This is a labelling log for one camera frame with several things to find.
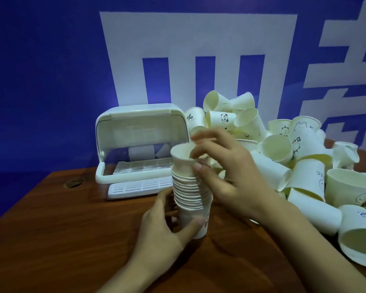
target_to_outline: cup storage box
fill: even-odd
[[[115,107],[96,120],[95,180],[106,199],[136,197],[172,186],[170,148],[188,142],[183,111],[174,104]],[[128,161],[127,149],[164,144],[162,158]]]

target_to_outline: forearm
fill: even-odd
[[[366,278],[293,204],[277,199],[263,220],[309,292],[366,293]]]
[[[152,281],[143,267],[134,261],[129,261],[98,290],[98,293],[139,293],[143,292]]]

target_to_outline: wooden table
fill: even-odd
[[[366,172],[366,152],[360,157],[356,170]],[[0,292],[94,292],[125,264],[155,197],[106,202],[95,170],[51,173],[0,218]],[[82,185],[63,187],[79,175]],[[149,291],[305,292],[263,228],[217,202],[207,236]]]

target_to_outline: blue wall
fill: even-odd
[[[49,172],[97,165],[95,120],[118,106],[100,11],[298,14],[278,114],[293,118],[303,100],[328,90],[303,89],[308,64],[342,62],[347,53],[318,47],[324,21],[357,19],[362,1],[0,0],[0,214]],[[258,97],[263,59],[242,57],[239,92]],[[144,59],[144,72],[148,102],[171,99],[167,58]],[[196,73],[201,105],[214,87],[214,58],[197,57]],[[362,95],[366,85],[346,94]],[[358,130],[361,144],[366,114],[329,118],[324,128],[338,122]]]

